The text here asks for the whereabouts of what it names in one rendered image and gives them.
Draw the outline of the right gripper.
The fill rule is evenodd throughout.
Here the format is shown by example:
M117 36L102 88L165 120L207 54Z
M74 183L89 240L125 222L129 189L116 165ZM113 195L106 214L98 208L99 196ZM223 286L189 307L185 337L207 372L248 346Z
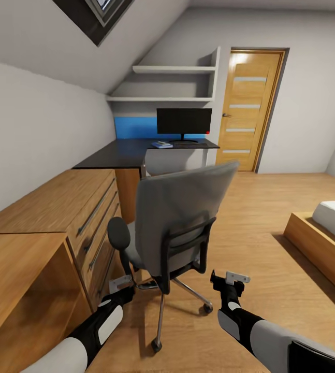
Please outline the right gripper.
M245 288L244 282L234 282L233 285L227 284L224 278L215 276L215 270L213 270L210 280L213 282L213 288L221 292L221 296L223 292L230 291L236 296L241 297L242 291L244 291Z

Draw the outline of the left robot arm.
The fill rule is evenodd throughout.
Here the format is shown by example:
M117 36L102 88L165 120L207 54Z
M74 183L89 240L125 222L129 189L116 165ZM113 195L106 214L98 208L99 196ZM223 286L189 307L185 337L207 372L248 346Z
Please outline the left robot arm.
M49 353L20 373L85 373L121 323L123 305L132 301L134 286L118 288L131 281L131 275L109 281L109 294L103 297L97 311Z

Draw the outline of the monitor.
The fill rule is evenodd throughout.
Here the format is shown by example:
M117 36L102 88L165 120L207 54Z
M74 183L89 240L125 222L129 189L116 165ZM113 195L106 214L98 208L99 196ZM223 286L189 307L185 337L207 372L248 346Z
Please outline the monitor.
M157 133L184 134L210 133L212 108L157 108Z

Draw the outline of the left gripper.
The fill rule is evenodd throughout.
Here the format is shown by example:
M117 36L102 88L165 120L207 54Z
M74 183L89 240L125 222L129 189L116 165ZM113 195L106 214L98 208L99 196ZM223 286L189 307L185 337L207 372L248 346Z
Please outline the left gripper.
M123 289L119 290L118 292L116 292L114 294L111 294L111 295L108 294L107 296L104 296L103 301L101 301L101 303L103 303L105 301L105 299L116 296L121 300L121 302L122 302L121 307L123 307L124 304L132 301L134 294L135 294L134 286L126 287L126 288L123 288Z

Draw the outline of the swivel chair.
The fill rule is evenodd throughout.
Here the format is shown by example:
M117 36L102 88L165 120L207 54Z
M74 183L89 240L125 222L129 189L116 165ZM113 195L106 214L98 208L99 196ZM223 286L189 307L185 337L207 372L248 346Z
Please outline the swivel chair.
M162 348L161 331L165 295L170 280L204 302L206 313L212 303L176 277L190 269L204 274L207 268L210 229L235 172L233 160L220 165L144 177L136 189L135 221L126 224L122 217L108 222L108 239L119 256L132 286L138 290L161 290L155 353ZM150 278L136 283L134 272L146 269Z

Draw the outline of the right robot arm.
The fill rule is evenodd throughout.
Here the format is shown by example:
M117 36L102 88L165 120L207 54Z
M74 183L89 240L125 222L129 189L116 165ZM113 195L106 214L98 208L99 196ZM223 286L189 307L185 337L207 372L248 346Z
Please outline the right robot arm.
M271 373L335 373L335 350L241 308L238 297L249 276L227 271L222 278L213 270L210 280L221 292L220 326Z

